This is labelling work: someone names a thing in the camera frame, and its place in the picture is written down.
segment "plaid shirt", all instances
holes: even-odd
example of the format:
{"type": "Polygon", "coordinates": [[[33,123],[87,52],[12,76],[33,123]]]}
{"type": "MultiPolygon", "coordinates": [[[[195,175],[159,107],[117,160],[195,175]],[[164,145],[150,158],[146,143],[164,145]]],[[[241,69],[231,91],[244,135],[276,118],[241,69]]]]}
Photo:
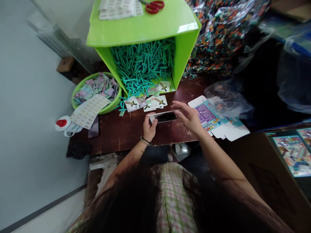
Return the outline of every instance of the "plaid shirt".
{"type": "Polygon", "coordinates": [[[169,232],[169,229],[172,232],[198,232],[192,213],[193,203],[183,186],[183,171],[186,170],[178,163],[161,165],[161,207],[157,232],[169,232]]]}

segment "hand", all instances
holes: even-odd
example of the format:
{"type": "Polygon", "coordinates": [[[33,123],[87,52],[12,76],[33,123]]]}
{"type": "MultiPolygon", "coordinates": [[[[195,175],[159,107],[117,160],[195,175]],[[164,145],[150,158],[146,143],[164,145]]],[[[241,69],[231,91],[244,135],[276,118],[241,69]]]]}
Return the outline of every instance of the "hand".
{"type": "Polygon", "coordinates": [[[149,124],[149,115],[155,114],[155,113],[148,113],[145,116],[145,121],[144,121],[144,139],[147,141],[151,142],[152,139],[154,138],[156,134],[156,125],[158,123],[158,119],[155,119],[152,123],[152,126],[149,124]]]}
{"type": "Polygon", "coordinates": [[[197,137],[200,135],[200,133],[205,131],[201,125],[199,113],[195,108],[191,108],[187,104],[179,101],[173,101],[172,103],[172,109],[182,109],[185,112],[185,114],[183,114],[181,111],[175,111],[174,113],[177,118],[181,119],[189,131],[194,133],[197,137]]]}

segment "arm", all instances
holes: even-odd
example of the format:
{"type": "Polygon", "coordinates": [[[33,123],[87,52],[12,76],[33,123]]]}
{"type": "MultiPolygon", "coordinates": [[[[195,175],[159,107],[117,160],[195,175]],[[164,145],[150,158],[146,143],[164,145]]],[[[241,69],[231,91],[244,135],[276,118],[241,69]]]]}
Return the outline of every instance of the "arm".
{"type": "Polygon", "coordinates": [[[250,197],[269,207],[257,194],[253,186],[248,182],[244,174],[233,162],[233,160],[202,127],[198,116],[198,111],[189,107],[187,104],[178,101],[173,101],[171,108],[182,109],[182,111],[185,113],[183,114],[181,111],[175,112],[176,117],[181,119],[185,127],[194,133],[195,136],[199,139],[205,160],[207,161],[210,170],[217,177],[218,181],[222,182],[226,188],[234,193],[236,193],[234,187],[237,185],[250,197]]]}
{"type": "MultiPolygon", "coordinates": [[[[154,120],[152,126],[149,124],[149,115],[155,114],[149,113],[146,115],[144,120],[144,139],[151,142],[156,134],[156,125],[158,120],[154,120]]],[[[140,158],[143,155],[143,151],[145,151],[147,145],[143,143],[141,140],[134,146],[134,148],[124,157],[124,159],[118,164],[115,170],[109,176],[105,186],[103,187],[102,191],[98,194],[100,196],[101,193],[105,192],[109,188],[111,188],[116,181],[118,174],[121,174],[128,168],[134,166],[136,163],[140,161],[140,158]]]]}

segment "black bracelet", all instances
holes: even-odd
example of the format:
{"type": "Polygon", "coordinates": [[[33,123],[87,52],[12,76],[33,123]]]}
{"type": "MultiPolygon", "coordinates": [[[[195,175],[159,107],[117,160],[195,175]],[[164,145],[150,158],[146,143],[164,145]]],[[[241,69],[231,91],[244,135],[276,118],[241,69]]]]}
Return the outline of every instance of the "black bracelet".
{"type": "Polygon", "coordinates": [[[141,139],[141,140],[144,140],[145,142],[148,142],[148,146],[151,146],[151,145],[152,145],[152,143],[151,143],[151,142],[149,142],[149,141],[147,141],[146,139],[144,139],[144,137],[143,137],[143,136],[140,136],[140,139],[141,139]]]}

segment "woman's left hand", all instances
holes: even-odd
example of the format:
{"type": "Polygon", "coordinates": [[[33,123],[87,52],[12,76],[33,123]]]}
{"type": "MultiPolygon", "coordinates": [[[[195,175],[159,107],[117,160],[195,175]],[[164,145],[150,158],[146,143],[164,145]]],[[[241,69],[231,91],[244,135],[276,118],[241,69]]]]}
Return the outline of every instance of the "woman's left hand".
{"type": "Polygon", "coordinates": [[[152,139],[154,138],[156,134],[156,125],[158,123],[158,120],[155,119],[152,123],[152,126],[149,124],[149,115],[155,114],[155,113],[148,113],[145,116],[145,121],[144,121],[144,139],[147,141],[151,142],[152,139]]]}

